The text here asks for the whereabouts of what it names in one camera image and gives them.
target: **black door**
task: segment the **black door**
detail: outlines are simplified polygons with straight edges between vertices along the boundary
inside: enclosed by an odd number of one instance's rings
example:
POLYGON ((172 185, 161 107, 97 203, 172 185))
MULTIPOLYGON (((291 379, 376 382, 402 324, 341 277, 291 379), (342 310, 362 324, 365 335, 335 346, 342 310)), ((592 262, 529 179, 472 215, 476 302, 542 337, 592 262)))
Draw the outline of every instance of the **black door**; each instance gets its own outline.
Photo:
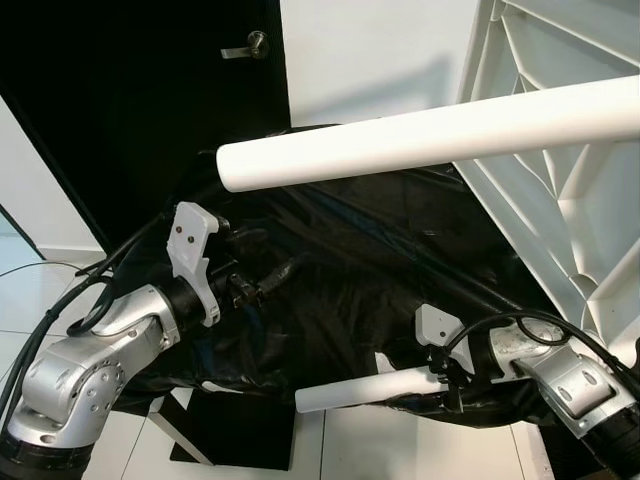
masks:
POLYGON ((107 250, 162 208, 197 152, 290 126, 277 0, 4 18, 2 96, 107 250), (267 58, 223 59, 256 30, 267 58))

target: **black plastic sheet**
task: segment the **black plastic sheet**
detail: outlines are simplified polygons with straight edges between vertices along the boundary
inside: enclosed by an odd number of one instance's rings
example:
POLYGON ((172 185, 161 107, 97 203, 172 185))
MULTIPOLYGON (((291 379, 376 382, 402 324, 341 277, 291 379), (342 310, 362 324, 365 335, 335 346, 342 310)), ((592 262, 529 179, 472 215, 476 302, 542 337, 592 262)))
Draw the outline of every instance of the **black plastic sheet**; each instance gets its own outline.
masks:
MULTIPOLYGON (((262 305, 228 311, 162 354, 128 384, 123 409, 207 380, 292 402, 296 389, 376 374, 375 352, 397 369, 424 365, 414 327, 424 303, 465 324, 519 306, 553 311, 452 165, 230 194, 203 154, 176 200, 197 201, 237 231, 231 241, 210 240, 212 269, 221 250, 255 281, 292 257, 304 261, 262 305)), ((169 229, 127 255, 115 273, 120 293, 171 275, 169 229)), ((437 396, 386 404, 489 426, 535 416, 539 405, 525 402, 535 389, 519 397, 523 388, 470 392, 462 415, 437 396)))

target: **white plastic pipe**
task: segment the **white plastic pipe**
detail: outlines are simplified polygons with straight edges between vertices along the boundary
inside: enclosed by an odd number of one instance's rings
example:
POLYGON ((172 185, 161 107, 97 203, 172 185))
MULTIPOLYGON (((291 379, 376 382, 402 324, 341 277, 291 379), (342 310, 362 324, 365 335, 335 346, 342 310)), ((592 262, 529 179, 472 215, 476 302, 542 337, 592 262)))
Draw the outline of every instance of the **white plastic pipe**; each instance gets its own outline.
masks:
POLYGON ((435 393, 447 390, 428 367, 409 368, 382 373, 296 392, 296 409, 300 413, 380 402, 408 393, 435 393))
POLYGON ((223 145, 231 192, 640 135, 638 76, 223 145))

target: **white tube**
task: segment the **white tube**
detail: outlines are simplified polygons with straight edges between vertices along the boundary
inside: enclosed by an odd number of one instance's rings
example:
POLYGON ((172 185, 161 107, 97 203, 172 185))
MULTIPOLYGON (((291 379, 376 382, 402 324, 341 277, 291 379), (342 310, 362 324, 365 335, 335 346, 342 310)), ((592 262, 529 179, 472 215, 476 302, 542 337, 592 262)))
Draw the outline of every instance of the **white tube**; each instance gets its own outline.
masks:
POLYGON ((296 392, 296 409, 300 413, 329 408, 380 402, 408 393, 435 393, 447 390, 428 367, 409 368, 382 373, 296 392))
POLYGON ((223 145, 231 192, 640 135, 639 78, 571 85, 223 145))

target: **door lever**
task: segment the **door lever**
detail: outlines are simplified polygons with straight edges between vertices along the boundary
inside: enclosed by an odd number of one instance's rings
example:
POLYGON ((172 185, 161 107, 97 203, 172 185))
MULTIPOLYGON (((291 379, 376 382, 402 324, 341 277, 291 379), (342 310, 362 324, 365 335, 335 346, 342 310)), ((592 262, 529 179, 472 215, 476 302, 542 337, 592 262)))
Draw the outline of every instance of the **door lever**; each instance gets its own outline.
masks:
POLYGON ((242 48, 222 48, 220 49, 222 58, 231 60, 233 58, 254 58, 262 60, 269 54, 269 40, 267 34, 260 31, 251 32, 247 37, 247 46, 242 48))

